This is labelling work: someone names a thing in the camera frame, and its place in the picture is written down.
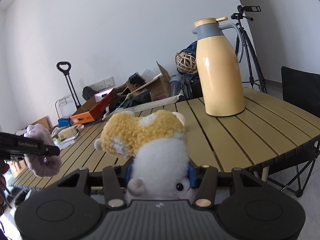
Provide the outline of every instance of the wicker ball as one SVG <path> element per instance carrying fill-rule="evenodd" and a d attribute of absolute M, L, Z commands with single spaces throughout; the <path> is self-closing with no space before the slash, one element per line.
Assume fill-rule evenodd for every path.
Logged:
<path fill-rule="evenodd" d="M 182 52 L 176 54 L 176 64 L 179 71 L 188 74 L 194 74 L 197 70 L 196 57 L 190 52 Z"/>

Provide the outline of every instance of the floor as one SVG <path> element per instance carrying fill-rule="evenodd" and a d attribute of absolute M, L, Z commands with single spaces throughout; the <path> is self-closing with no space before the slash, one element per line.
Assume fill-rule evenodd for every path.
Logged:
<path fill-rule="evenodd" d="M 282 99 L 282 87 L 281 83 L 267 81 L 268 94 Z M 308 169 L 301 176 L 301 183 L 307 177 Z M 286 184 L 296 174 L 295 168 L 290 168 L 285 171 L 278 172 L 271 175 L 272 178 L 279 182 Z M 297 182 L 292 184 L 294 189 L 297 189 Z M 298 240 L 316 240 L 320 236 L 320 161 L 316 161 L 313 169 L 313 173 L 310 177 L 305 192 L 301 198 L 297 198 L 290 192 L 285 191 L 286 194 L 297 200 L 304 208 L 306 212 L 306 222 L 300 233 Z M 228 196 L 228 189 L 220 189 L 216 195 L 216 203 L 221 203 L 223 199 Z M 103 202 L 102 196 L 96 196 L 98 202 Z M 5 214 L 0 217 L 0 221 L 4 224 L 6 235 L 12 240 L 20 240 L 19 232 L 14 227 L 15 209 L 6 210 Z"/>

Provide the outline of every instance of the slatted table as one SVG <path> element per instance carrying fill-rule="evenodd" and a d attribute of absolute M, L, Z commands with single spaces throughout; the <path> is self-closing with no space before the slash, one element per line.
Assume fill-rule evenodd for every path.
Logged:
<path fill-rule="evenodd" d="M 232 117 L 207 115 L 202 98 L 153 108 L 136 116 L 146 116 L 159 109 L 178 111 L 186 118 L 189 156 L 196 165 L 211 165 L 225 172 L 234 167 L 263 169 L 262 179 L 266 180 L 270 165 L 320 138 L 320 119 L 257 90 L 245 88 L 244 96 L 245 110 Z M 125 159 L 94 149 L 93 143 L 104 125 L 85 128 L 73 145 L 61 151 L 62 167 L 58 175 L 39 178 L 26 168 L 11 185 L 42 189 L 80 167 L 93 172 L 112 164 L 124 164 Z"/>

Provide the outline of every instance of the black bead eye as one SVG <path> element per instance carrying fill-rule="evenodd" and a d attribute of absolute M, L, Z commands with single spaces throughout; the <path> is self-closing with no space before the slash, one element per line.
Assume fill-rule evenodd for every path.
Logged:
<path fill-rule="evenodd" d="M 176 189 L 177 189 L 178 191 L 182 191 L 182 190 L 183 190 L 183 185 L 182 185 L 181 183 L 178 183 L 178 184 L 176 185 Z"/>

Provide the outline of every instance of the black chair backrest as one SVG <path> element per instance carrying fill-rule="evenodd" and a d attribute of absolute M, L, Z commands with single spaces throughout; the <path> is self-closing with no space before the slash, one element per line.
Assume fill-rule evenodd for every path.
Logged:
<path fill-rule="evenodd" d="M 320 118 L 320 74 L 283 66 L 283 100 Z"/>

